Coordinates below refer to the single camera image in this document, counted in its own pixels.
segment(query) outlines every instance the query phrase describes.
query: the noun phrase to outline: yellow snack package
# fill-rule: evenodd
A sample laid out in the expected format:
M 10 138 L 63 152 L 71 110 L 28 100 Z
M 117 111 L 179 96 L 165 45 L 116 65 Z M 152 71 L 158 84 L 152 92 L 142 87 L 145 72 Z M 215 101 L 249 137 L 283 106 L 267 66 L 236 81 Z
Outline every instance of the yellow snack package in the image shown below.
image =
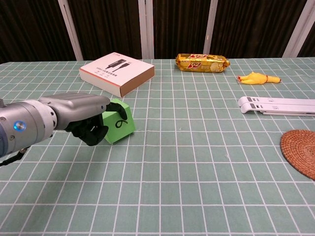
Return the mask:
M 223 72 L 230 66 L 227 58 L 220 55 L 178 54 L 175 60 L 182 71 L 191 72 Z

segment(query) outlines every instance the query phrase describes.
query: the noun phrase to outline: metal robot arm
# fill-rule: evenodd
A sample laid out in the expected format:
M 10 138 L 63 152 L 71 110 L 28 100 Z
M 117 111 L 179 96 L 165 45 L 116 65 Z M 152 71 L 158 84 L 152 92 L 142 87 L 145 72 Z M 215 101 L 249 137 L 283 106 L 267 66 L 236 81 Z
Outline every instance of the metal robot arm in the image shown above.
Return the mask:
M 102 119 L 105 111 L 127 119 L 120 104 L 94 94 L 68 92 L 7 105 L 0 100 L 0 157 L 19 151 L 0 166 L 21 159 L 27 148 L 52 137 L 54 130 L 71 132 L 87 145 L 97 145 L 108 131 Z

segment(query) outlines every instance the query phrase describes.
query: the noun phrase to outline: chicken toy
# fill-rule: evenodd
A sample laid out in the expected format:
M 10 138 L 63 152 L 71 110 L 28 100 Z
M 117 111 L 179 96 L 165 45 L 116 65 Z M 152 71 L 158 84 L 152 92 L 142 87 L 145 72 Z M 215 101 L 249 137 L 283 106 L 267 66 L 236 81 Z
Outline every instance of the chicken toy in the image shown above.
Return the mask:
M 242 84 L 247 85 L 262 85 L 264 83 L 279 83 L 281 79 L 275 76 L 263 75 L 260 73 L 252 72 L 247 76 L 238 76 L 238 80 Z

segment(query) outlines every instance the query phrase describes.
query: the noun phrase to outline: brown coaster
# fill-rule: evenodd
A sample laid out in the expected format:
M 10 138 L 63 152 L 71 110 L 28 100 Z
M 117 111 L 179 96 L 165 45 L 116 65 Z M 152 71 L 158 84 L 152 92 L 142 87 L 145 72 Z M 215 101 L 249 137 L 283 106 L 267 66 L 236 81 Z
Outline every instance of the brown coaster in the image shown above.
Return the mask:
M 315 180 L 315 132 L 291 130 L 281 137 L 280 147 L 285 159 L 300 173 Z

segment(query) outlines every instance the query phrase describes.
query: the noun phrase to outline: white box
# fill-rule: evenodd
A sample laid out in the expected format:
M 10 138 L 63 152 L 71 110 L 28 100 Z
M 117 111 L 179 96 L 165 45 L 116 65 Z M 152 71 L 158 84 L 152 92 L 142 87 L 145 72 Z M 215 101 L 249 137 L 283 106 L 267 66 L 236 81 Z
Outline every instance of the white box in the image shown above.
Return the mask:
M 110 53 L 79 70 L 81 79 L 117 97 L 123 97 L 155 74 L 154 65 Z

